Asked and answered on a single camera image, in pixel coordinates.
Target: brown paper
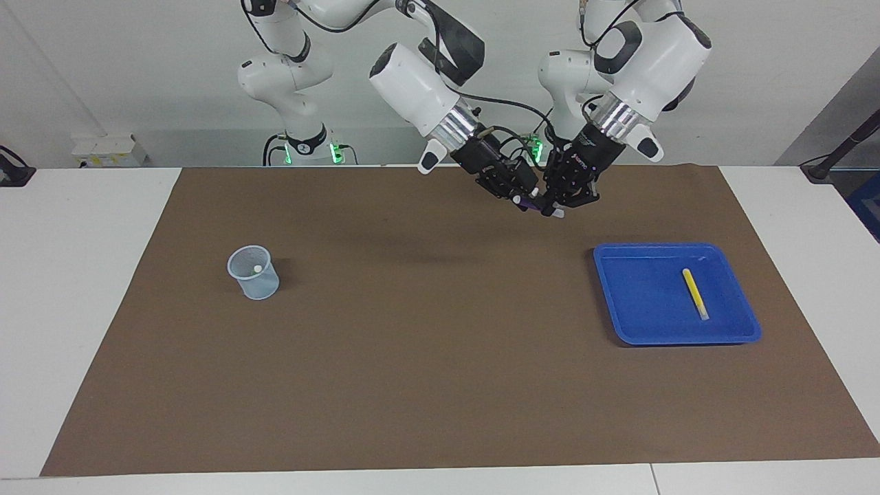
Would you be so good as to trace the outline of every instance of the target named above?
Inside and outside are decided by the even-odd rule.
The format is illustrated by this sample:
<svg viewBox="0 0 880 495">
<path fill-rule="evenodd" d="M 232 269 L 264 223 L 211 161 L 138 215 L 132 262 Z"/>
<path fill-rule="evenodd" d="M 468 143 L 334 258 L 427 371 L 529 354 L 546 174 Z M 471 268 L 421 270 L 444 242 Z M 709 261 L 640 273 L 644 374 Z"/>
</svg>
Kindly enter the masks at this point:
<svg viewBox="0 0 880 495">
<path fill-rule="evenodd" d="M 600 188 L 560 221 L 459 169 L 185 170 L 42 474 L 880 456 L 718 169 Z M 763 340 L 626 347 L 591 250 L 663 241 L 720 246 Z"/>
</svg>

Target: transparent cup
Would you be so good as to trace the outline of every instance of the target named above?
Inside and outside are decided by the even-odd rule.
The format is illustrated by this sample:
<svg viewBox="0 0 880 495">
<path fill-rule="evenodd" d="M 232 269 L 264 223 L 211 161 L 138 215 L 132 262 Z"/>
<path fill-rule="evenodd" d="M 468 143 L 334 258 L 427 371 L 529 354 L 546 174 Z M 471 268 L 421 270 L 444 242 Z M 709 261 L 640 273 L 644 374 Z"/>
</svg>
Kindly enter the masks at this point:
<svg viewBox="0 0 880 495">
<path fill-rule="evenodd" d="M 272 255 L 263 246 L 242 247 L 230 256 L 226 269 L 248 299 L 268 299 L 278 291 L 280 281 Z"/>
</svg>

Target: plastic tray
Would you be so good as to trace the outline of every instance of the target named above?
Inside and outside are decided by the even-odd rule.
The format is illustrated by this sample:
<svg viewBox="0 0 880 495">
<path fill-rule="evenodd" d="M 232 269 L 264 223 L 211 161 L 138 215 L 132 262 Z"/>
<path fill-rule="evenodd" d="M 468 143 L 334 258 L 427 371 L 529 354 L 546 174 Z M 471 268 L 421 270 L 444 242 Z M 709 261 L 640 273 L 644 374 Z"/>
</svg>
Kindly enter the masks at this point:
<svg viewBox="0 0 880 495">
<path fill-rule="evenodd" d="M 594 254 L 617 335 L 632 345 L 746 344 L 761 327 L 721 249 L 711 244 L 604 244 Z M 700 319 L 690 269 L 709 320 Z"/>
</svg>

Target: table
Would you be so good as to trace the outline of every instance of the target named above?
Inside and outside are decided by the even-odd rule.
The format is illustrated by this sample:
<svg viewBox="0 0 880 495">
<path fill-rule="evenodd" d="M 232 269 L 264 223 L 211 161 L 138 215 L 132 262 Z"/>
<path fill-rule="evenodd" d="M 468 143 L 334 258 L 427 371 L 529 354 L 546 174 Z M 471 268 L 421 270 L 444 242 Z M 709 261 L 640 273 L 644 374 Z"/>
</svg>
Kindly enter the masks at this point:
<svg viewBox="0 0 880 495">
<path fill-rule="evenodd" d="M 880 436 L 880 307 L 872 304 L 880 295 L 880 246 L 833 188 L 810 185 L 797 169 L 722 171 Z M 0 190 L 7 343 L 0 348 L 0 478 L 39 475 L 179 173 L 44 170 L 27 188 Z M 26 269 L 13 269 L 16 262 Z M 36 305 L 47 301 L 54 310 L 40 311 Z M 879 484 L 880 459 L 873 459 L 24 479 L 0 482 L 0 493 L 873 493 Z"/>
</svg>

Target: yellow marker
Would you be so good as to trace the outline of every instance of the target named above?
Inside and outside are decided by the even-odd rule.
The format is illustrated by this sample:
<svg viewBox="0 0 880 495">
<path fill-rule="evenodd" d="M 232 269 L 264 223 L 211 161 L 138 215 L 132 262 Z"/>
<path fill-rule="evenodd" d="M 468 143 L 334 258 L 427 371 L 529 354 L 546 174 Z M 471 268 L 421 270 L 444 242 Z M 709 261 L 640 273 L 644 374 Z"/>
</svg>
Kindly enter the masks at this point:
<svg viewBox="0 0 880 495">
<path fill-rule="evenodd" d="M 691 297 L 693 298 L 693 303 L 697 306 L 697 311 L 700 312 L 700 318 L 703 321 L 707 321 L 709 319 L 709 311 L 706 309 L 706 304 L 703 303 L 703 297 L 700 295 L 700 289 L 697 288 L 696 281 L 693 280 L 693 273 L 687 268 L 681 273 L 685 276 L 687 288 L 691 291 Z"/>
</svg>

